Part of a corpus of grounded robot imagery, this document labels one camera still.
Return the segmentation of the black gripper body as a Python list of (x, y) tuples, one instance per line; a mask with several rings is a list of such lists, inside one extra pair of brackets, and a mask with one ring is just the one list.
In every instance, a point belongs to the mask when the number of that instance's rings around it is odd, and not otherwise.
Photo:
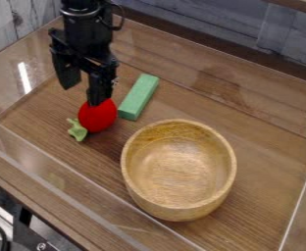
[(52, 28), (48, 32), (52, 39), (50, 50), (73, 55), (77, 67), (77, 61), (81, 59), (115, 67), (117, 60), (109, 49), (113, 31), (112, 11), (94, 9), (80, 12), (62, 9), (61, 14), (64, 28)]

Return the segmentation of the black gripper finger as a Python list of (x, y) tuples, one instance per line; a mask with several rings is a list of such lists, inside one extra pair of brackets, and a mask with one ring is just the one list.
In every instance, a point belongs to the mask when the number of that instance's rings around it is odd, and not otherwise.
[(90, 106), (97, 106), (112, 96), (115, 79), (115, 71), (101, 71), (89, 74), (89, 88), (86, 90), (86, 95)]
[(50, 50), (52, 63), (61, 87), (68, 90), (81, 81), (81, 70), (77, 67), (73, 55), (60, 54)]

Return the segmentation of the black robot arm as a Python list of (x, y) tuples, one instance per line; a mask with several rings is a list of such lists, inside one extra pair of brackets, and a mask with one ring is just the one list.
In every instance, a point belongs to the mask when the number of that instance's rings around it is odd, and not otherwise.
[(97, 106), (112, 96), (119, 61), (111, 52), (112, 34), (120, 30), (112, 21), (112, 9), (120, 8), (111, 0), (61, 0), (64, 28), (50, 28), (49, 51), (58, 82), (64, 89), (89, 77), (88, 104)]

